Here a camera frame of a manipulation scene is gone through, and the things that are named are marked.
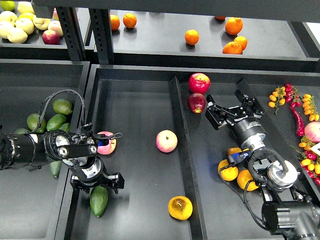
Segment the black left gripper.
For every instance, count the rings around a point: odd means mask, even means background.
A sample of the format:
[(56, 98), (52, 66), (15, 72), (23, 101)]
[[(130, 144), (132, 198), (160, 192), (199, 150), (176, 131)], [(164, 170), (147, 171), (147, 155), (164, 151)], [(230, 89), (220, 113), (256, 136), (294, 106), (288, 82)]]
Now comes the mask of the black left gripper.
[(103, 161), (98, 156), (71, 159), (70, 184), (74, 190), (90, 193), (90, 188), (102, 186), (110, 188), (115, 194), (125, 187), (125, 179), (120, 172), (109, 175)]

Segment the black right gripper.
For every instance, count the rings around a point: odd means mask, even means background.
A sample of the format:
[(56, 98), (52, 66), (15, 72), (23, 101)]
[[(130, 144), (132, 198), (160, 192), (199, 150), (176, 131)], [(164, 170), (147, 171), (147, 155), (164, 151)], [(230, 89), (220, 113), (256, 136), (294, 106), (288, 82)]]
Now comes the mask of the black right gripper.
[(241, 105), (230, 108), (217, 105), (208, 94), (206, 118), (215, 130), (228, 125), (240, 148), (264, 148), (266, 131), (257, 120), (265, 114), (263, 108), (255, 97), (249, 97), (240, 89), (234, 94)]

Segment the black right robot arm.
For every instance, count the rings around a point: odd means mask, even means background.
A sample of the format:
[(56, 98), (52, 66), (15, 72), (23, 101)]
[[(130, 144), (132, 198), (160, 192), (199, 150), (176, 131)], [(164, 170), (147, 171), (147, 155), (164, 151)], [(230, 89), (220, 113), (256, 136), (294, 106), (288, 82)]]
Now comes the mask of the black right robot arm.
[(296, 181), (302, 175), (292, 163), (264, 144), (266, 131), (259, 122), (264, 111), (254, 97), (239, 89), (235, 95), (239, 106), (222, 107), (207, 95), (205, 116), (215, 130), (228, 126), (240, 147), (240, 152), (228, 154), (227, 163), (218, 170), (245, 167), (251, 183), (260, 188), (263, 198), (261, 218), (251, 216), (258, 226), (271, 235), (287, 240), (318, 240), (320, 238), (320, 208), (312, 197), (299, 190)]

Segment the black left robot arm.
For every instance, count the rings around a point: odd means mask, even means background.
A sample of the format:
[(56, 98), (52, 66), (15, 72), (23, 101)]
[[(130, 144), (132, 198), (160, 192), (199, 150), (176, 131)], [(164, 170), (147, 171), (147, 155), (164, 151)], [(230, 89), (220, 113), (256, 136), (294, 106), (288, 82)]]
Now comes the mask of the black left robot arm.
[(80, 97), (80, 124), (73, 132), (58, 129), (46, 133), (0, 134), (1, 170), (26, 166), (41, 168), (52, 162), (64, 163), (72, 172), (70, 183), (74, 189), (89, 193), (91, 188), (102, 186), (118, 192), (124, 188), (121, 173), (108, 174), (97, 155), (98, 143), (119, 139), (122, 133), (110, 136), (94, 134), (92, 124), (86, 122), (85, 101)]

